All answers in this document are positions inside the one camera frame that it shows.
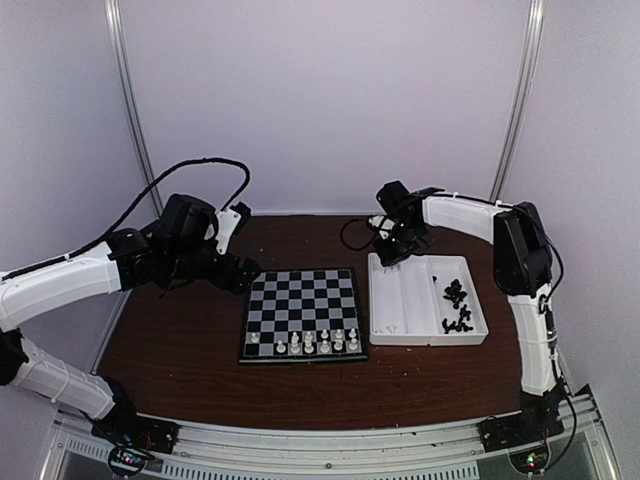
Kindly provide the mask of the black chess pieces upper pile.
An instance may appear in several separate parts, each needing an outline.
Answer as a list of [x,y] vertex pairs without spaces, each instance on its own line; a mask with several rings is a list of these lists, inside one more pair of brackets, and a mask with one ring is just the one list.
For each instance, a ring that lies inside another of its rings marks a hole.
[[432,283],[435,288],[436,299],[446,300],[451,303],[454,309],[458,309],[467,299],[467,292],[458,278],[454,278],[449,284],[444,285],[439,276],[432,276]]

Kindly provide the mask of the aluminium front rail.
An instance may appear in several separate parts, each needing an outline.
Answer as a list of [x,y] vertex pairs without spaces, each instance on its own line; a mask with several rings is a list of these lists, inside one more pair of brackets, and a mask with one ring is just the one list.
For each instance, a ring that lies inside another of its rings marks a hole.
[[488,451],[479,420],[386,429],[268,430],[181,421],[174,450],[157,453],[142,479],[527,479],[527,451],[549,453],[544,479],[618,479],[593,397],[560,407],[564,432]]

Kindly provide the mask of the black grey chess board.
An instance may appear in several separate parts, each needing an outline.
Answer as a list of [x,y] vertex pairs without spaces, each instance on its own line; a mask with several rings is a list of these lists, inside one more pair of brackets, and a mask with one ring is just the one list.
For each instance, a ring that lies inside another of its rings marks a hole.
[[[350,330],[357,331],[350,338]],[[328,339],[321,338],[322,330],[329,332]],[[344,331],[344,351],[335,352],[337,329]],[[304,353],[305,332],[313,331],[311,339],[314,353]],[[260,341],[252,343],[252,332],[260,333]],[[300,335],[301,352],[289,353],[293,332]],[[356,339],[358,349],[349,349],[349,342]],[[276,351],[281,340],[287,347],[284,354]],[[327,340],[329,353],[319,351],[320,344]],[[257,277],[251,286],[245,308],[239,359],[241,364],[292,364],[325,362],[365,362],[367,335],[362,328],[362,315],[356,272],[352,267],[336,267],[311,270],[267,271]]]

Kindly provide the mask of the black chess pieces lower pile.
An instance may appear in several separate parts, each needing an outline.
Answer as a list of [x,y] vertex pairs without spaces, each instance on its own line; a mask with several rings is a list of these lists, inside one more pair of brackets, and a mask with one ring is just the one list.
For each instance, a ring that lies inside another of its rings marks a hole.
[[441,326],[445,334],[450,334],[451,332],[468,333],[474,330],[471,325],[471,310],[467,304],[459,308],[458,314],[457,320],[449,320],[448,318],[442,320]]

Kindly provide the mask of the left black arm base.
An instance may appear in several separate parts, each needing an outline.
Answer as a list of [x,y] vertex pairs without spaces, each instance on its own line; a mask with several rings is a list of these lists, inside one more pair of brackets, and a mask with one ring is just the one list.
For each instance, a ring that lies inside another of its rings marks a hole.
[[104,418],[89,417],[89,421],[94,436],[147,454],[172,454],[179,433],[177,423],[141,416],[134,406],[123,402],[116,403]]

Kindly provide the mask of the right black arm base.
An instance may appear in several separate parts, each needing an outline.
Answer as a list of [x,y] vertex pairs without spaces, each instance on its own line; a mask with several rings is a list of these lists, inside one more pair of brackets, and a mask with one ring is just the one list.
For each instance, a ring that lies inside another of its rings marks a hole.
[[494,452],[542,442],[565,431],[559,414],[562,397],[520,393],[520,410],[502,417],[490,416],[478,424],[484,451]]

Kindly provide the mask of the white divided plastic tray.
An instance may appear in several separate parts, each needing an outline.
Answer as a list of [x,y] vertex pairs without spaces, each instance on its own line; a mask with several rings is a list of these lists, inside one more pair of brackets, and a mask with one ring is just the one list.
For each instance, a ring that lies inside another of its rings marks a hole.
[[[445,334],[444,318],[457,320],[458,309],[450,302],[437,300],[432,276],[444,285],[458,278],[471,310],[468,333]],[[376,346],[466,346],[480,345],[489,334],[479,296],[476,292],[467,260],[463,256],[412,256],[392,266],[381,265],[378,256],[368,255],[369,341]],[[395,334],[383,333],[387,325],[396,325]]]

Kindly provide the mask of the left controller board with LEDs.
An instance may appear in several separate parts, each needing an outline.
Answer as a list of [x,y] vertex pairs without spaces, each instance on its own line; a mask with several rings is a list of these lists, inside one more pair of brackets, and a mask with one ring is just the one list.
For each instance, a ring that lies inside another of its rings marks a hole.
[[132,476],[141,473],[150,460],[152,457],[138,450],[114,446],[108,454],[107,465],[116,475]]

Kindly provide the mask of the black chess pieces pile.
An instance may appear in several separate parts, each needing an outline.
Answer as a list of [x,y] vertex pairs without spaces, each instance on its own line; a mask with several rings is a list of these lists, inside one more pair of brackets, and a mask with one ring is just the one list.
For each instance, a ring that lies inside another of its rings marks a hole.
[[467,304],[459,308],[458,314],[457,320],[449,320],[448,318],[442,320],[441,326],[445,334],[450,334],[451,332],[468,333],[474,330],[471,325],[471,310]]
[[444,285],[439,276],[432,276],[432,283],[435,288],[436,299],[446,300],[451,303],[454,309],[458,309],[467,299],[467,292],[458,278],[454,278],[449,284]]

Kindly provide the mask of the aluminium frame post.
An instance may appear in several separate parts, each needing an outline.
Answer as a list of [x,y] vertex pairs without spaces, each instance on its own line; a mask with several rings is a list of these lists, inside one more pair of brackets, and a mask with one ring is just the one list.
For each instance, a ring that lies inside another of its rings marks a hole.
[[489,200],[491,202],[496,202],[501,198],[515,157],[520,132],[524,123],[526,106],[538,64],[545,13],[546,1],[531,0],[529,2],[519,74],[507,130],[489,194]]
[[134,155],[140,168],[144,184],[146,186],[150,186],[155,180],[155,174],[150,160],[135,95],[135,87],[131,75],[124,26],[122,22],[120,1],[105,0],[104,7],[107,30],[114,53],[120,89],[124,102],[126,121],[131,140],[133,142]]

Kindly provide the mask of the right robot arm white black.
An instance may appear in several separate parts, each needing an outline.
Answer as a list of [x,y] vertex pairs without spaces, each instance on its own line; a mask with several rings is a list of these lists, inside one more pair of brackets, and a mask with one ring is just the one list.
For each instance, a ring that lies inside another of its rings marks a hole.
[[536,207],[491,203],[436,187],[410,192],[399,181],[376,194],[383,212],[366,223],[370,341],[390,346],[479,345],[489,330],[470,257],[423,253],[431,227],[493,247],[493,278],[516,323],[521,392],[548,397],[557,384],[551,313],[552,251]]

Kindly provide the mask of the white queen chess piece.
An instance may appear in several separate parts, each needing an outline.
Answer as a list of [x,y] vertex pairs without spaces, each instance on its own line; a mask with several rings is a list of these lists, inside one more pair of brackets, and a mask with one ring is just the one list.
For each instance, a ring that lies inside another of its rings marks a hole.
[[307,355],[311,355],[314,353],[314,343],[311,339],[304,341],[304,353]]

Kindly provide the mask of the right aluminium frame post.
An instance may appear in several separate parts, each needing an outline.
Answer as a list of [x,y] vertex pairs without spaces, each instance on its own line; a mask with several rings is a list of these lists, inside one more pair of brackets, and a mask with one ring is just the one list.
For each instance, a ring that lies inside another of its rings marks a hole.
[[520,132],[524,123],[526,106],[538,64],[545,13],[546,1],[531,0],[529,2],[519,74],[507,130],[489,194],[489,200],[491,202],[496,202],[501,198],[515,157]]

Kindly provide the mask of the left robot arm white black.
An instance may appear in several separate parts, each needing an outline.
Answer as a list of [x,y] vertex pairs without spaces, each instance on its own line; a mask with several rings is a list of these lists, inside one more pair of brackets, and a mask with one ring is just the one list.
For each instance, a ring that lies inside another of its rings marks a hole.
[[251,216],[239,202],[222,210],[189,195],[174,194],[159,220],[142,230],[108,233],[84,253],[50,259],[1,278],[1,383],[23,387],[72,406],[123,444],[144,433],[142,419],[114,380],[85,373],[55,358],[20,331],[41,314],[86,298],[153,284],[163,293],[206,280],[235,295],[246,293],[260,273],[251,259],[229,252],[232,238]]

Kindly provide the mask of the controller board with leds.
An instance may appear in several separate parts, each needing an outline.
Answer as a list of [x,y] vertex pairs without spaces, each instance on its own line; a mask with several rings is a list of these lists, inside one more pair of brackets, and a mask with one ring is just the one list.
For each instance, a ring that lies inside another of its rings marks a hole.
[[510,465],[516,472],[523,475],[535,475],[545,470],[549,460],[550,451],[543,446],[515,451],[509,454]]
[[107,465],[116,475],[132,476],[141,473],[150,460],[152,457],[138,450],[114,446],[108,454]]

